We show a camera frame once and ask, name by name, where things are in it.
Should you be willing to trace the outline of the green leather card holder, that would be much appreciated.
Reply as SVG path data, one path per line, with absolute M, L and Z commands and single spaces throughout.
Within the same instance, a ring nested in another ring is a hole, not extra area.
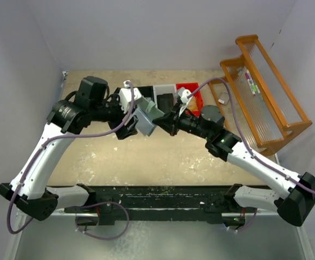
M 153 120 L 164 116 L 164 112 L 152 100 L 141 97 L 136 101 L 133 116 L 137 118 L 136 129 L 144 136 L 151 136 L 156 129 Z

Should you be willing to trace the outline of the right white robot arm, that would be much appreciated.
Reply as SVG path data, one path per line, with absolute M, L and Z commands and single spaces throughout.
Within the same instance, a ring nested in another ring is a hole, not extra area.
M 206 140 L 208 152 L 260 179 L 267 189 L 235 184 L 227 192 L 225 206 L 231 212 L 254 207 L 277 212 L 287 223 L 302 226 L 315 205 L 315 176 L 290 171 L 267 159 L 224 127 L 225 118 L 216 106 L 206 105 L 199 116 L 178 107 L 153 123 L 171 136 L 179 130 Z

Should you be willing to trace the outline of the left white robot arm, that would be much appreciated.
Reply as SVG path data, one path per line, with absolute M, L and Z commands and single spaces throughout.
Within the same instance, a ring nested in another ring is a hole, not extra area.
M 110 134 L 124 139 L 136 133 L 134 111 L 142 98 L 140 90 L 129 80 L 110 93 L 106 80 L 87 76 L 78 90 L 56 102 L 24 167 L 11 182 L 0 184 L 0 195 L 9 201 L 6 220 L 11 220 L 13 207 L 39 221 L 67 207 L 92 211 L 96 205 L 95 191 L 83 184 L 50 187 L 50 176 L 75 139 Z

